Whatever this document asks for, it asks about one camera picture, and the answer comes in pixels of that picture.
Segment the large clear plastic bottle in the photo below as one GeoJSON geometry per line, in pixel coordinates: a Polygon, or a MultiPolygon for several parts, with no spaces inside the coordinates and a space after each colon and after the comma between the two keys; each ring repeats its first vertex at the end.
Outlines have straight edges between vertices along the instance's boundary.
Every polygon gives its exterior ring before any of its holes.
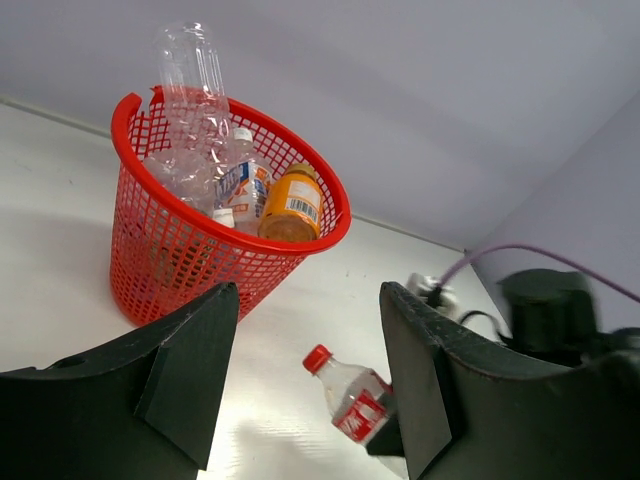
{"type": "Polygon", "coordinates": [[[208,27],[177,22],[154,40],[170,146],[143,165],[171,194],[210,217],[219,208],[220,181],[236,164],[230,107],[208,27]]]}

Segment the white orange label bottle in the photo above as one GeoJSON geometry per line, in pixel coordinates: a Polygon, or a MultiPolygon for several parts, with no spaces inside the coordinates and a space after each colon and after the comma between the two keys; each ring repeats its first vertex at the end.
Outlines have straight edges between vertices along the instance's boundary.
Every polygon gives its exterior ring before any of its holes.
{"type": "Polygon", "coordinates": [[[246,127],[233,129],[238,163],[219,181],[212,218],[223,226],[256,236],[272,184],[269,162],[254,148],[246,127]]]}

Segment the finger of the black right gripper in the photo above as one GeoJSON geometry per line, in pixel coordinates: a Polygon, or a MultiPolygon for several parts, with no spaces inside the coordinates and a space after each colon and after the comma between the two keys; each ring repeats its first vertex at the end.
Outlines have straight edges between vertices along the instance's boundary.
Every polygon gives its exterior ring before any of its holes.
{"type": "Polygon", "coordinates": [[[367,454],[374,457],[404,458],[404,448],[399,421],[389,419],[365,446],[367,454]]]}

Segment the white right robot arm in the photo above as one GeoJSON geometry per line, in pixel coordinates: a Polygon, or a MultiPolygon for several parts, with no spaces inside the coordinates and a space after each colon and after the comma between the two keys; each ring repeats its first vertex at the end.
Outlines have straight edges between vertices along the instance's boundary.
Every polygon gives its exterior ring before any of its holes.
{"type": "Polygon", "coordinates": [[[367,444],[412,478],[625,477],[639,465],[639,333],[599,329],[578,272],[501,281],[491,341],[404,287],[380,291],[395,408],[367,444]]]}

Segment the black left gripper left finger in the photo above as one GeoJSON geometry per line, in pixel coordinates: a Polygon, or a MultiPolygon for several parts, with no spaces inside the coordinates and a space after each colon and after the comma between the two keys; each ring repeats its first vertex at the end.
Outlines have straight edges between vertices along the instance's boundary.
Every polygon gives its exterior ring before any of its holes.
{"type": "Polygon", "coordinates": [[[1,376],[5,479],[194,479],[206,469],[239,314],[219,284],[51,366],[1,376]]]}

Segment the red label cola bottle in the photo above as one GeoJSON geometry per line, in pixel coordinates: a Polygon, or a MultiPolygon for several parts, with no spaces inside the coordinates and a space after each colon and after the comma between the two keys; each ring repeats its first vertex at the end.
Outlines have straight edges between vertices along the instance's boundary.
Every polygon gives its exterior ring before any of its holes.
{"type": "Polygon", "coordinates": [[[391,386],[375,370],[342,363],[321,344],[302,364],[322,384],[332,425],[354,443],[366,445],[395,413],[391,386]]]}

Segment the orange juice bottle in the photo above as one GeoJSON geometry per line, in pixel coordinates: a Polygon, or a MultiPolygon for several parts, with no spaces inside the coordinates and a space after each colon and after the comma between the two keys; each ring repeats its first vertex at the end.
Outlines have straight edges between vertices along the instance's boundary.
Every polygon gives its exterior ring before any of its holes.
{"type": "Polygon", "coordinates": [[[291,164],[271,187],[258,227],[263,239],[306,243],[320,235],[322,192],[315,170],[291,164]]]}

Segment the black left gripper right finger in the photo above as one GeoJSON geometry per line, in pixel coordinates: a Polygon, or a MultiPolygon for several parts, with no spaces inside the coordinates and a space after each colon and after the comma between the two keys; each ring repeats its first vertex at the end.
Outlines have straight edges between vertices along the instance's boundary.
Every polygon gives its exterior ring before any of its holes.
{"type": "Polygon", "coordinates": [[[635,479],[639,355],[569,368],[514,352],[386,282],[379,296],[413,479],[635,479]]]}

